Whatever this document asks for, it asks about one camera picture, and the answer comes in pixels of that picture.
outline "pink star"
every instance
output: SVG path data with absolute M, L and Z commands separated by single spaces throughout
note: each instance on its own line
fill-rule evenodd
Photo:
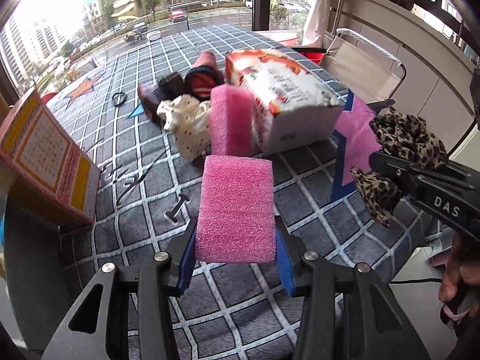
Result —
M 377 143 L 369 125 L 374 116 L 375 112 L 361 98 L 354 95 L 352 110 L 343 111 L 338 118 L 335 130 L 346 138 L 342 186 L 353 181 L 350 174 L 352 167 L 359 167 L 368 172 L 370 154 L 382 147 Z

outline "street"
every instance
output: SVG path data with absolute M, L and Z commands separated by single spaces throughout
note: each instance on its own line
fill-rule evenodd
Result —
M 251 20 L 252 20 L 252 12 L 248 10 L 247 12 L 242 10 L 238 10 L 237 13 L 229 13 L 224 15 L 215 15 L 215 16 L 203 16 L 203 17 L 196 17 L 193 19 L 189 18 L 189 27 L 190 30 L 195 30 L 202 27 L 207 27 L 215 24 L 233 24 L 238 27 L 244 28 L 251 28 Z M 167 36 L 187 31 L 187 22 L 180 21 L 178 23 L 170 23 L 168 20 L 162 20 L 151 25 L 148 25 L 148 31 L 159 31 L 162 33 L 162 38 Z M 108 59 L 121 54 L 125 51 L 134 49 L 140 45 L 147 43 L 146 39 L 141 39 L 134 44 L 127 44 L 123 39 L 123 35 L 118 36 L 103 45 L 97 47 L 96 49 L 92 50 L 88 54 L 85 54 L 81 58 L 79 58 L 76 63 L 78 66 L 82 66 L 83 64 L 87 63 L 89 57 L 93 57 L 97 63 L 97 65 L 104 64 Z

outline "checkered tablecloth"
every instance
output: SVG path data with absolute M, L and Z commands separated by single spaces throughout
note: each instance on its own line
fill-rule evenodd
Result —
M 239 48 L 281 48 L 340 96 L 347 90 L 301 55 L 251 31 L 220 25 L 180 33 L 118 55 L 91 72 L 101 75 L 91 93 L 74 102 L 64 90 L 51 111 L 66 131 L 102 169 L 97 220 L 93 227 L 61 236 L 66 278 L 77 296 L 106 262 L 120 266 L 152 259 L 181 234 L 198 213 L 201 171 L 185 161 L 172 136 L 147 120 L 129 118 L 138 106 L 138 83 L 178 71 L 183 76 L 203 50 L 212 51 L 224 69 L 225 53 Z M 116 108 L 112 93 L 127 93 Z M 401 202 L 386 229 L 367 214 L 358 193 L 330 202 L 337 148 L 334 140 L 269 156 L 274 168 L 274 211 L 307 248 L 332 262 L 372 265 L 388 282 L 424 239 L 431 218 Z M 156 161 L 146 179 L 122 197 L 125 183 Z M 172 225 L 164 212 L 177 194 L 190 196 Z M 170 300 L 181 359 L 281 359 L 297 340 L 302 298 L 289 298 L 270 264 L 197 263 L 190 288 Z M 130 297 L 130 358 L 138 359 L 137 298 Z

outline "yellow label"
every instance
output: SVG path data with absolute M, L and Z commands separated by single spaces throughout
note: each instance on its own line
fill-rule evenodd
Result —
M 87 194 L 88 179 L 90 178 L 90 161 L 84 155 L 78 159 L 77 174 L 71 190 L 70 204 L 83 212 L 85 197 Z
M 18 110 L 18 113 L 10 126 L 10 130 L 3 139 L 2 148 L 5 152 L 9 153 L 14 149 L 15 144 L 17 143 L 18 138 L 20 138 L 28 118 L 37 108 L 39 101 L 40 99 L 38 98 L 37 91 L 33 91 L 31 95 L 25 100 L 25 103 L 23 103 L 21 108 Z

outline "beige chair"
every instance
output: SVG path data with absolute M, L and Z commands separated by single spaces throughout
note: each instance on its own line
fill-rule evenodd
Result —
M 375 58 L 342 39 L 342 35 L 349 35 L 392 60 L 402 69 L 402 77 L 387 71 Z M 376 112 L 395 103 L 391 97 L 407 75 L 405 66 L 396 56 L 349 28 L 337 30 L 320 66 Z

